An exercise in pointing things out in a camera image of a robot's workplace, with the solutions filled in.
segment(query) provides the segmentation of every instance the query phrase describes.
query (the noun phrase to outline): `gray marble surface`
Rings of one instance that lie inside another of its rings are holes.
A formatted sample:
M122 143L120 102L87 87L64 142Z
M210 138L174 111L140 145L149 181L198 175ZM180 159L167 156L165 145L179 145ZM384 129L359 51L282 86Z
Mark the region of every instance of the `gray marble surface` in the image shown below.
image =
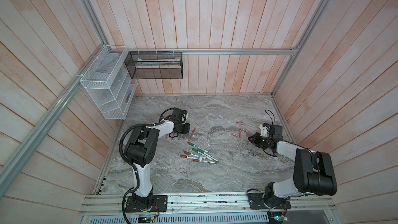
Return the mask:
M261 123L271 122L264 112L266 109L275 114L275 122L280 124L267 95L135 97L119 136L134 124L157 122L160 114L171 107L188 111L191 132L196 127L191 142L210 151L220 162L195 163L180 158L184 150L191 151L186 143L190 134L180 140L161 137L150 164L155 193L263 190L269 182L292 176L291 160L280 155L270 157L253 144L247 145L247 137L259 132ZM241 140L231 135L239 135L239 129L248 132L242 133ZM123 194L132 186L132 168L121 159L116 148L101 194Z

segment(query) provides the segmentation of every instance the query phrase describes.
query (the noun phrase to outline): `wire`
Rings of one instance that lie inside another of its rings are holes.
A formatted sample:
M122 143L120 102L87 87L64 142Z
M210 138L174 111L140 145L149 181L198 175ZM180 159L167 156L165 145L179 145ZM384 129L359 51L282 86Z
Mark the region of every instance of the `wire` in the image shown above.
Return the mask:
M249 200L252 200L252 201L254 201L250 196L249 196L249 192L250 191L258 191L258 192L260 192L260 193L265 193L265 191L259 191L258 189L248 189L247 191L246 191L246 195L247 195L247 197L249 198Z
M268 209L268 211L267 211L267 215L268 215L268 213L271 211L271 209L273 209L273 208L276 208L278 205L276 205L276 206L274 206L274 207L272 207L272 208L270 208L270 209Z
M288 212L287 212L286 203L284 203L284 205L285 205L285 208L282 208L282 205L280 205L280 206L281 206L281 208L282 208L283 210L285 210L285 214L287 215L287 220L289 220L289 214L288 214Z
M169 109L165 110L164 112L162 112L162 114L161 114L160 117L159 117L159 121L162 120L163 114L165 114L167 111L170 111L170 110L173 110L173 109L174 109L174 108L169 108Z
M123 195L123 201L122 201L122 212L123 212L123 218L126 221L127 224L131 224L131 222L128 220L127 215L126 215L126 210L125 210L125 202L126 202L126 196L129 193L133 193L137 191L134 187L130 188L129 190L126 191L126 193Z
M273 121L272 121L271 115L269 115L267 111L270 112L270 113L272 114L272 116L274 117L274 118L273 118ZM267 109L267 110L266 110L266 114L267 114L268 117L271 119L272 125L275 125L275 115L273 114L273 112L271 112L270 110Z
M271 155L271 154L269 154L268 152L266 152L266 150L264 150L264 148L262 148L263 149L263 151L268 155L268 156L271 156L271 157L276 157L276 155L274 154L274 155Z
M318 170L318 188L319 188L321 185L321 174L320 174L320 169L319 169L319 162L316 159L315 154L309 148L306 148L306 150L311 152L312 156L314 157L314 159L316 161L316 169Z
M179 135L178 132L177 132L177 135L176 135L176 136L170 136L170 134L171 134L171 133L169 133L169 137L171 137L171 138L176 138L176 137L178 137L178 135Z
M153 205L155 206L155 210L156 210L154 219L156 219L160 215L160 213L159 213L159 209L158 209L158 204L155 202Z

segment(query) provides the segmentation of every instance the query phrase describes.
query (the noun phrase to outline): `black cable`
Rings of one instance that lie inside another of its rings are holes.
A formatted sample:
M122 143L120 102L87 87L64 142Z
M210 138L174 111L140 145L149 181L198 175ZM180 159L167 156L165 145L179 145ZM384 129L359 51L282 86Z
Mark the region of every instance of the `black cable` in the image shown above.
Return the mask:
M270 112L270 113L272 114L272 116L274 117L273 121L272 121L271 115L269 115L267 111ZM272 125L275 125L275 115L273 114L273 112L271 112L270 110L267 109L267 110L266 110L266 114L267 114L268 117L271 119L271 124L272 124Z
M134 187L130 188L129 190L126 191L126 193L123 195L123 201L122 201L122 212L123 212L123 218L125 219L127 224L131 224L131 222L127 219L127 215L126 215L126 210L125 210L125 201L126 201L126 196L129 193L133 193L137 191L137 189L135 189Z
M263 149L263 151L268 155L268 156L271 156L271 157L276 157L276 155L275 154L273 154L273 155L271 155L271 154L269 154L268 152L266 152L266 150L264 150L264 148L262 148Z
M312 156L314 157L314 159L316 161L316 167L317 167L316 169L318 170L318 188L319 188L321 185L321 174L320 174L320 169L319 169L319 162L316 160L315 154L309 148L306 148L306 150L311 152Z
M253 201L253 199L249 196L248 193L249 193L249 191L253 191L253 190L258 191L260 193L265 193L264 191L259 191L258 189L248 189L248 190L246 190L247 197L249 198L249 200L252 200L252 201Z
M268 211L267 211L267 216L268 216L268 213L270 212L270 210L273 209L273 208L276 208L277 206L278 206L278 205L276 205L276 206L274 206L274 207L268 209Z
M176 136L173 136L173 137L172 137L172 136L170 136L170 134L171 134L171 133L169 133L169 137L171 137L171 138L176 138L176 137L178 137L178 135L179 135L179 134L177 133Z
M159 117L159 121L162 120L163 114L165 114L167 111L170 111L170 110L173 110L173 109L174 109L174 108L169 108L169 109L165 110L164 112L162 112L162 114L161 114L160 117Z
M306 196L306 195L304 194L304 195L301 195L301 196L298 196L298 197L303 197L303 196ZM298 198L298 197L288 197L287 199L289 199L289 198Z

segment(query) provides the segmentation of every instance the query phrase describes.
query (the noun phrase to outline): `aluminum frame rail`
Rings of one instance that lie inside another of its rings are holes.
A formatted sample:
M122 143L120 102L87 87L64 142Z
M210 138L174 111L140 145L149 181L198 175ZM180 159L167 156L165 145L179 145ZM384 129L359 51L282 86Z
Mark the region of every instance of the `aluminum frame rail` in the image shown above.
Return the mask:
M167 211L161 214L266 212L268 209L251 210L246 192L166 193ZM78 216L119 215L123 195L87 195ZM331 198L300 197L290 199L291 209L336 210Z
M322 16L324 15L326 8L328 7L328 5L330 4L331 0L321 0L321 2L319 3L318 7L316 8L316 11L314 13L314 15L312 16L308 26L306 27L303 36L300 38L298 45L297 45L297 52L296 54L294 54L289 61L287 62L285 68L283 69L281 75L279 76L274 90L271 92L272 96L275 96L279 89L281 88L283 82L285 81L288 73L290 72L291 68L293 67L294 63L296 62L298 56L300 55L300 52L302 50L302 48L306 45L306 43L308 42L311 34L314 32L316 26L319 23L319 20L322 18Z
M294 48L135 48L129 52L181 52L183 55L290 55Z
M95 56L102 47L98 47L93 53ZM17 150L13 153L7 163L0 171L0 199L7 192L9 187L14 182L15 178L19 175L22 169L25 167L29 159L32 157L38 146L46 137L52 126L58 120L62 112L65 110L69 102L77 93L80 88L81 75L88 69L91 63L95 60L92 57L89 62L77 73L69 85L58 97L57 101L52 104L44 116L37 122L36 126L29 132L27 137L18 146Z

